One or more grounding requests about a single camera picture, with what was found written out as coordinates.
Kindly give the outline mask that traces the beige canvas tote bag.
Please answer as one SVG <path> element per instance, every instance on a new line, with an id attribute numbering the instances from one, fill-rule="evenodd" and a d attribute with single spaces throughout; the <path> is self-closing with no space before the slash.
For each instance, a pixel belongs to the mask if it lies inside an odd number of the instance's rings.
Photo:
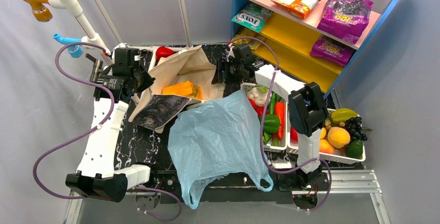
<path id="1" fill-rule="evenodd" d="M 185 107 L 195 108 L 223 97 L 224 83 L 212 84 L 216 65 L 212 64 L 202 46 L 186 48 L 158 63 L 148 71 L 154 84 L 142 92 L 128 121 L 162 133 L 164 126 Z M 199 87 L 201 97 L 187 97 L 175 91 L 163 91 L 177 84 L 191 83 Z"/>

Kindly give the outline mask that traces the light blue plastic bag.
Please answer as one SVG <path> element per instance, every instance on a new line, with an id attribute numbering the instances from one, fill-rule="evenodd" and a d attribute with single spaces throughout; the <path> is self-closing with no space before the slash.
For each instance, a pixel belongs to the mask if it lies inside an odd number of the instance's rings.
<path id="1" fill-rule="evenodd" d="M 243 90 L 179 113 L 168 152 L 184 203 L 197 209 L 206 186 L 233 173 L 246 173 L 258 190 L 270 192 L 274 182 L 260 136 L 260 121 Z"/>

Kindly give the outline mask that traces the purple grape candy bag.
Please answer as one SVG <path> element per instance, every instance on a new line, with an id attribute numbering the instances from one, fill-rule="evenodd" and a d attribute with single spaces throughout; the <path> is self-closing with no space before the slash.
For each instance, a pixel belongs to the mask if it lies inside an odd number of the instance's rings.
<path id="1" fill-rule="evenodd" d="M 355 44 L 369 24 L 373 4 L 370 0 L 328 0 L 317 29 Z"/>

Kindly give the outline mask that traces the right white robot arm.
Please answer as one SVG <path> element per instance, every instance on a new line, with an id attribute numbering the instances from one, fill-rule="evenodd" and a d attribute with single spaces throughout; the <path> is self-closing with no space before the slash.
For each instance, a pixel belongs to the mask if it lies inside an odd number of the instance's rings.
<path id="1" fill-rule="evenodd" d="M 280 72 L 277 66 L 258 64 L 249 45 L 230 46 L 229 55 L 216 62 L 212 83 L 234 83 L 255 78 L 257 84 L 278 94 L 287 102 L 287 123 L 298 136 L 298 159 L 293 169 L 279 174 L 294 174 L 293 181 L 305 187 L 314 185 L 322 174 L 320 139 L 328 111 L 321 89 L 315 82 L 300 83 Z"/>

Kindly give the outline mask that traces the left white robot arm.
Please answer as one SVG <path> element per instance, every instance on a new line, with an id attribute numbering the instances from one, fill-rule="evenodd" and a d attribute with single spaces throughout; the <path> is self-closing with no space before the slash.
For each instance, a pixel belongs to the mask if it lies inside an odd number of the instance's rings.
<path id="1" fill-rule="evenodd" d="M 67 174 L 65 180 L 66 186 L 82 197 L 120 202 L 128 189 L 149 180 L 147 165 L 121 170 L 114 167 L 117 140 L 129 102 L 155 80 L 141 65 L 140 54 L 136 48 L 117 48 L 112 66 L 102 69 L 96 62 L 91 76 L 96 84 L 93 131 L 76 172 Z"/>

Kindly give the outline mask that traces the green Fox's candy bag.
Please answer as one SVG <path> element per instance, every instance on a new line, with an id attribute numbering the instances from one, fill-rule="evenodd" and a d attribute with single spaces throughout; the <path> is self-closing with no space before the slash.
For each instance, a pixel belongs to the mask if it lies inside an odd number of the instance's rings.
<path id="1" fill-rule="evenodd" d="M 256 3 L 249 2 L 233 16 L 231 21 L 259 33 L 272 14 L 273 11 Z"/>

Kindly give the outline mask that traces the orange white snack bag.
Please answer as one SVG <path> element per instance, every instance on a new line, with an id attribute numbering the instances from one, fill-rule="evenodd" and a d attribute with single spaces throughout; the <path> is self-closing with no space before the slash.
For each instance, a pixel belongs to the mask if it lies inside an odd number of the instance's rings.
<path id="1" fill-rule="evenodd" d="M 277 6 L 300 19 L 305 19 L 320 0 L 276 0 Z"/>

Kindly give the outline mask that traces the purple bag lower shelf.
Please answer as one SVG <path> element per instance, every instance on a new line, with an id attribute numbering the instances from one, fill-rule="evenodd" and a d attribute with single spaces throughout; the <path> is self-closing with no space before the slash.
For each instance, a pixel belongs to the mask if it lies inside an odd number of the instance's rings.
<path id="1" fill-rule="evenodd" d="M 310 55 L 339 66 L 346 66 L 355 50 L 325 35 L 321 35 L 313 44 Z"/>

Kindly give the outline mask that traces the white vegetable basket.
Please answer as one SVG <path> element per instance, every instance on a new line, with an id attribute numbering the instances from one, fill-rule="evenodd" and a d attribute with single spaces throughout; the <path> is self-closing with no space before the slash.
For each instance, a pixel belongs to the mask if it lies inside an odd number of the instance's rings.
<path id="1" fill-rule="evenodd" d="M 242 83 L 241 89 L 245 91 L 252 107 L 257 112 L 259 120 L 265 114 L 263 123 L 263 147 L 265 151 L 282 152 L 287 148 L 286 138 L 286 101 L 276 93 L 270 94 L 270 100 L 266 111 L 264 104 L 268 95 L 268 88 L 254 83 Z"/>

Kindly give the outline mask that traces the yellow snack packet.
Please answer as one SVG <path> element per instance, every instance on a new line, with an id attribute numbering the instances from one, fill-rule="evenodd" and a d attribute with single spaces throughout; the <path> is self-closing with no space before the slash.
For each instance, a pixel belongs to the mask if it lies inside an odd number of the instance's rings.
<path id="1" fill-rule="evenodd" d="M 240 37 L 244 37 L 244 36 L 249 36 L 252 37 L 253 39 L 251 38 L 239 39 Z M 232 39 L 236 40 L 233 42 L 235 45 L 248 44 L 250 49 L 252 51 L 255 51 L 261 45 L 261 42 L 256 41 L 255 38 L 263 42 L 266 41 L 266 38 L 260 35 L 259 33 L 252 31 L 246 27 L 242 27 Z"/>

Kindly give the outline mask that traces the white cauliflower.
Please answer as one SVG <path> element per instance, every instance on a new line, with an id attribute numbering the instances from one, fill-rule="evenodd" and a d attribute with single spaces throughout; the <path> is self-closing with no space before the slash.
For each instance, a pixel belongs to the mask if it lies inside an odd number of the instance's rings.
<path id="1" fill-rule="evenodd" d="M 264 106 L 268 97 L 269 89 L 265 86 L 253 87 L 246 93 L 248 99 L 252 100 L 256 106 Z"/>

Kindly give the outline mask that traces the orange carrot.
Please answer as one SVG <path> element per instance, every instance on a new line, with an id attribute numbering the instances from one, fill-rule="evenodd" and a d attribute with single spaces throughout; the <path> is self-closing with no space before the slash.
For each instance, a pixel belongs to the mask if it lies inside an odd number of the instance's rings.
<path id="1" fill-rule="evenodd" d="M 284 114 L 285 114 L 285 106 L 282 102 L 275 103 L 274 114 L 278 116 L 280 120 L 280 126 L 278 132 L 273 134 L 272 137 L 276 139 L 282 139 L 284 135 Z"/>

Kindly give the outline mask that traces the green bell pepper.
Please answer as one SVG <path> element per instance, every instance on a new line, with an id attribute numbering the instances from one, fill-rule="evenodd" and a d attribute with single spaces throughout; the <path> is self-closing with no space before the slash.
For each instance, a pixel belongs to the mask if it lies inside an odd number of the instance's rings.
<path id="1" fill-rule="evenodd" d="M 280 120 L 275 114 L 266 114 L 263 121 L 263 131 L 267 133 L 277 133 L 280 126 Z"/>

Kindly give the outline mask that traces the blue pipe hook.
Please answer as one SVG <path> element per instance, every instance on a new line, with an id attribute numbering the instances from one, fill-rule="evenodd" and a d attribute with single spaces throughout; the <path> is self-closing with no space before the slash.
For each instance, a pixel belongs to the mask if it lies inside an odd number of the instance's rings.
<path id="1" fill-rule="evenodd" d="M 69 45 L 72 43 L 80 43 L 81 39 L 79 38 L 71 38 L 71 37 L 62 37 L 60 34 L 55 33 L 53 34 L 53 39 L 57 42 L 59 42 L 60 44 L 63 45 Z M 82 46 L 81 45 L 72 45 L 69 46 L 67 48 L 69 54 L 71 55 L 71 57 L 73 58 L 79 58 L 83 55 L 83 50 L 82 50 Z"/>

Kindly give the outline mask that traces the red apple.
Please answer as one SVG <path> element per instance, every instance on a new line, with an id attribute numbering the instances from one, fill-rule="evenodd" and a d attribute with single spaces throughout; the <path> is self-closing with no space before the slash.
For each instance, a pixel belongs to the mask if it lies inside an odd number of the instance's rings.
<path id="1" fill-rule="evenodd" d="M 292 144 L 297 144 L 298 143 L 298 134 L 297 134 L 296 130 L 293 127 L 290 128 L 290 142 Z"/>

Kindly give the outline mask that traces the colourful wooden shelf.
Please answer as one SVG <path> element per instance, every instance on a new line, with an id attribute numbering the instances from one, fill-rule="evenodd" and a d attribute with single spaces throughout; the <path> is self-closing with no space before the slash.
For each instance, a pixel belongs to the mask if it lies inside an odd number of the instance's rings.
<path id="1" fill-rule="evenodd" d="M 310 56 L 309 52 L 323 31 L 317 26 L 327 0 L 318 3 L 305 19 L 299 19 L 273 3 L 274 0 L 233 0 L 232 15 L 235 16 L 247 3 L 253 2 L 273 11 L 273 15 L 263 26 L 260 34 L 267 39 L 267 46 L 255 51 L 259 58 L 272 64 L 276 59 L 270 53 L 272 49 L 280 61 L 280 69 L 295 78 L 306 82 L 316 82 L 325 96 L 328 96 L 341 80 L 349 67 L 378 33 L 382 24 L 398 4 L 399 0 L 390 0 L 382 13 L 372 11 L 369 24 L 356 44 L 349 44 L 355 53 L 345 66 L 332 64 Z"/>

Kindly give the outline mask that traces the white pipe rack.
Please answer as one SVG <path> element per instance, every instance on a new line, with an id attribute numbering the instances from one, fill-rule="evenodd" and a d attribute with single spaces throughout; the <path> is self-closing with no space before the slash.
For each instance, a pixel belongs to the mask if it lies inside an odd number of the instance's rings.
<path id="1" fill-rule="evenodd" d="M 105 42 L 101 38 L 98 32 L 94 30 L 92 27 L 92 24 L 88 21 L 87 17 L 84 14 L 84 11 L 79 3 L 78 0 L 48 0 L 49 5 L 52 8 L 55 9 L 65 9 L 69 12 L 69 14 L 76 19 L 78 24 L 81 26 L 83 31 L 85 32 L 85 36 L 81 38 L 82 41 L 84 41 L 87 44 L 95 44 L 100 47 L 103 47 L 106 49 L 106 51 L 109 51 L 107 46 L 105 45 Z M 101 14 L 103 15 L 104 19 L 106 20 L 107 24 L 109 25 L 110 29 L 112 30 L 113 34 L 116 36 L 116 39 L 119 41 L 119 44 L 116 47 L 119 47 L 121 45 L 124 45 L 122 42 L 122 39 L 120 38 L 119 34 L 116 31 L 115 26 L 113 25 L 113 22 L 110 19 L 110 16 L 108 15 L 107 11 L 105 10 L 101 0 L 94 0 L 97 7 L 99 8 Z M 186 6 L 184 0 L 178 0 L 178 5 L 180 7 L 180 12 L 182 15 L 183 25 L 184 25 L 184 32 L 186 36 L 186 47 L 191 48 L 193 47 L 191 38 L 190 38 L 190 32 L 189 32 L 189 24 L 188 24 L 188 17 L 186 12 Z"/>

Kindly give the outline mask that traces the orange pipe hook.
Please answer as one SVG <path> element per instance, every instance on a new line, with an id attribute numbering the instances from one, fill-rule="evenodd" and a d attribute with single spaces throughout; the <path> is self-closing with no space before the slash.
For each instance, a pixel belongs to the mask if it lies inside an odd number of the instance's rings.
<path id="1" fill-rule="evenodd" d="M 50 10 L 45 6 L 49 4 L 49 0 L 23 0 L 31 7 L 32 14 L 39 22 L 49 22 L 53 15 Z"/>

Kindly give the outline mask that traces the yellow starfruit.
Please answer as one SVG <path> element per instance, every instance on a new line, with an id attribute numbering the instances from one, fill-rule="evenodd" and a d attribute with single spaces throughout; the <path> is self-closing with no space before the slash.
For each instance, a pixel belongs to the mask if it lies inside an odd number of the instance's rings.
<path id="1" fill-rule="evenodd" d="M 331 120 L 332 122 L 340 123 L 340 122 L 346 122 L 350 118 L 357 117 L 358 114 L 351 109 L 348 108 L 340 108 L 331 113 Z"/>

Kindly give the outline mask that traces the orange peach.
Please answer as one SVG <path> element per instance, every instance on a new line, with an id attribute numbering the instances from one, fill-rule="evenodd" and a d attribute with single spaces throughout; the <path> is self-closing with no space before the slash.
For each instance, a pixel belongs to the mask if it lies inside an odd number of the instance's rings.
<path id="1" fill-rule="evenodd" d="M 326 139 L 320 139 L 319 151 L 322 153 L 327 153 L 333 155 L 335 152 L 335 147 Z"/>

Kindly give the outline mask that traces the yellow orange fruit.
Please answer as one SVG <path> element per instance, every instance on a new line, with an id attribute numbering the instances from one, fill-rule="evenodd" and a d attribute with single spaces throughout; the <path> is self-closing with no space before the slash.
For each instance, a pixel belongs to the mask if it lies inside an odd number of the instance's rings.
<path id="1" fill-rule="evenodd" d="M 342 148 L 350 143 L 351 136 L 344 128 L 332 127 L 328 131 L 327 140 L 335 148 Z"/>

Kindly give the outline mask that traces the black grapes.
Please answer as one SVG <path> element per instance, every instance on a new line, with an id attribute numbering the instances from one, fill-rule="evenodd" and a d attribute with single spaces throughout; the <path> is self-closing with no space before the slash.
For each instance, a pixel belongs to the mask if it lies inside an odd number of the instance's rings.
<path id="1" fill-rule="evenodd" d="M 367 132 L 371 131 L 369 128 L 362 127 L 362 118 L 360 116 L 351 117 L 345 121 L 344 129 L 350 134 L 350 141 L 367 141 Z"/>

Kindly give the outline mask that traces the white fruit basket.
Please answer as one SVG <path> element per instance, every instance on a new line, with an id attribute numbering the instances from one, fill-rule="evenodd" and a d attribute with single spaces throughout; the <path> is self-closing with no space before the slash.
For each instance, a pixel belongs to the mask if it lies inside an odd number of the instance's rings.
<path id="1" fill-rule="evenodd" d="M 335 112 L 335 111 L 347 111 L 349 113 L 355 113 L 355 111 L 348 109 L 348 108 L 340 108 L 340 109 L 328 108 L 327 111 L 328 111 L 329 117 L 331 117 L 333 112 Z M 297 155 L 298 154 L 298 144 L 288 142 L 286 152 L 289 154 Z M 347 157 L 345 154 L 344 148 L 336 148 L 335 151 L 333 152 L 333 154 L 320 152 L 320 157 L 325 160 L 328 160 L 328 161 L 333 161 L 333 162 L 338 162 L 338 163 L 343 163 L 343 164 L 354 164 L 357 162 L 364 162 L 366 160 L 365 145 L 364 144 L 362 145 L 362 155 L 358 159 Z"/>

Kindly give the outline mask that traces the dark green avocado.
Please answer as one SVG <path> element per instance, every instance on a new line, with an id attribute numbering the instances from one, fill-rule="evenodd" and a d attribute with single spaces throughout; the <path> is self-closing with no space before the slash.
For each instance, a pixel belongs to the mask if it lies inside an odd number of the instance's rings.
<path id="1" fill-rule="evenodd" d="M 346 157 L 360 159 L 363 155 L 363 142 L 360 140 L 351 141 L 345 147 Z"/>

